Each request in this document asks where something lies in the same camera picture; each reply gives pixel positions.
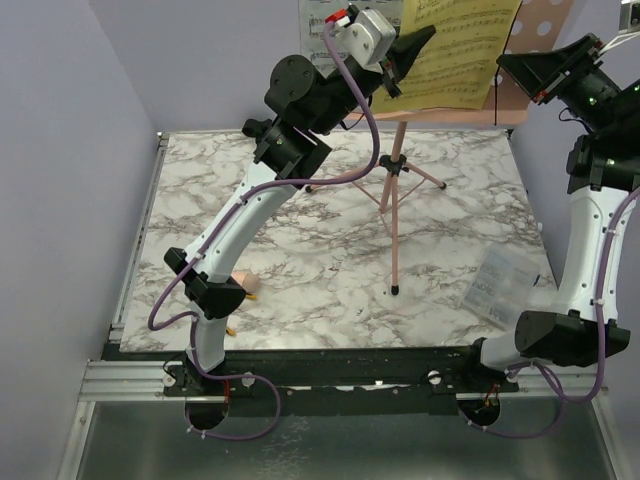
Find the marble surface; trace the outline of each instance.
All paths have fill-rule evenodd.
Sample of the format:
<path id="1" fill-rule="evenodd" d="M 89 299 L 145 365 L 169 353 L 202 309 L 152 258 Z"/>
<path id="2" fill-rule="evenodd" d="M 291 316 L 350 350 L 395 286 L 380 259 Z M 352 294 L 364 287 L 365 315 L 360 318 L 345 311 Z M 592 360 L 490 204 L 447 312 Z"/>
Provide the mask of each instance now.
<path id="1" fill-rule="evenodd" d="M 381 140 L 382 152 L 389 152 L 393 133 L 383 132 Z M 334 151 L 319 178 L 370 158 L 368 132 L 336 132 L 325 141 Z M 172 278 L 164 252 L 184 248 L 204 230 L 253 149 L 240 133 L 171 137 L 125 313 L 123 351 L 185 348 L 188 320 L 161 332 L 146 327 L 151 305 Z M 500 334 L 459 306 L 491 242 L 538 263 L 542 278 L 531 305 L 551 302 L 555 285 L 505 133 L 409 131 L 403 152 L 448 188 L 427 182 L 401 204 L 400 294 L 389 293 L 391 239 L 377 205 L 350 185 L 299 192 L 237 264 L 257 274 L 262 287 L 257 300 L 246 300 L 229 318 L 237 336 L 227 336 L 227 349 L 461 345 Z M 376 196 L 384 173 L 376 169 L 364 182 Z M 418 181 L 402 174 L 400 195 Z M 187 305 L 177 288 L 158 319 Z"/>

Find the printed music notes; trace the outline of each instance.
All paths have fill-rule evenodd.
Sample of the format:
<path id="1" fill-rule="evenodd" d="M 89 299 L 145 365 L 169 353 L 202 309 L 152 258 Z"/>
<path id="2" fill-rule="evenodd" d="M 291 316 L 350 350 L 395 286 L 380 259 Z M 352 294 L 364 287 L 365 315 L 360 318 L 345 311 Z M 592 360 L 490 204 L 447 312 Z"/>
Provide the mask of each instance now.
<path id="1" fill-rule="evenodd" d="M 379 90 L 375 113 L 421 108 L 480 109 L 520 0 L 404 0 L 400 34 L 435 25 L 436 34 L 422 49 L 403 94 L 391 99 Z"/>
<path id="2" fill-rule="evenodd" d="M 345 8 L 341 0 L 299 0 L 300 53 L 307 57 L 320 72 L 327 76 L 335 69 L 322 40 L 324 20 L 332 13 Z M 352 0 L 359 9 L 375 8 L 394 26 L 400 26 L 402 0 Z"/>

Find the yellow sheet music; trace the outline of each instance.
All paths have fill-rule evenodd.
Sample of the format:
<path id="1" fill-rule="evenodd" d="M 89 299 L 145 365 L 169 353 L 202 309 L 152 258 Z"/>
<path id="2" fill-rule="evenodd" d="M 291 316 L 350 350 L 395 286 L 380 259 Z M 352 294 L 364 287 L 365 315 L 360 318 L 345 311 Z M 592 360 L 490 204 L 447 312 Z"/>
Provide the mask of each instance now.
<path id="1" fill-rule="evenodd" d="M 520 0 L 404 0 L 400 33 L 435 25 L 392 99 L 380 89 L 374 113 L 421 108 L 480 109 L 495 75 Z"/>

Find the transparent plastic container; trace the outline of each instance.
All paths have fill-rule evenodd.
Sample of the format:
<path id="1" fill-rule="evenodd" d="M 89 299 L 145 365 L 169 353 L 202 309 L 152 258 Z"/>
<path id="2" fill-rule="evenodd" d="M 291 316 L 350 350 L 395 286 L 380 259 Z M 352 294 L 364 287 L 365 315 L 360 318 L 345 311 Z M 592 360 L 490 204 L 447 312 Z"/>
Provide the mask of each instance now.
<path id="1" fill-rule="evenodd" d="M 462 305 L 503 330 L 526 310 L 540 266 L 506 246 L 493 243 L 467 288 Z"/>

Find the wall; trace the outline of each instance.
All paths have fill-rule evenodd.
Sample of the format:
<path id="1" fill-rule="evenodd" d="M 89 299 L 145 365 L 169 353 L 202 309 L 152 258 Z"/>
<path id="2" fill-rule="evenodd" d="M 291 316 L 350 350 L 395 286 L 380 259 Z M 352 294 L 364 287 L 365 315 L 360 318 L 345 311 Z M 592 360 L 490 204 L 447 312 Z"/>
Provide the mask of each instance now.
<path id="1" fill-rule="evenodd" d="M 0 479 L 51 479 L 157 137 L 85 0 L 4 2 L 0 64 Z"/>
<path id="2" fill-rule="evenodd" d="M 588 0 L 575 23 L 563 32 L 558 46 L 576 41 L 588 32 L 608 41 L 617 33 L 619 12 L 619 0 Z M 640 77 L 638 45 L 636 39 L 604 56 L 603 70 L 622 87 Z M 558 122 L 558 112 L 563 107 L 559 100 L 547 106 L 531 106 L 529 120 L 516 129 L 513 136 L 518 168 L 529 191 L 534 214 L 543 223 L 542 237 L 558 279 L 562 274 L 570 232 L 565 164 L 575 139 L 584 132 L 578 124 Z M 640 364 L 638 272 L 640 215 L 636 214 L 625 236 L 618 284 L 620 323 L 632 330 L 632 342 L 626 352 L 607 363 L 606 379 L 611 388 L 618 426 L 640 477 L 640 416 L 636 408 L 640 405 L 640 384 L 634 380 Z"/>
<path id="3" fill-rule="evenodd" d="M 159 131 L 239 128 L 283 57 L 300 50 L 298 0 L 89 0 Z"/>

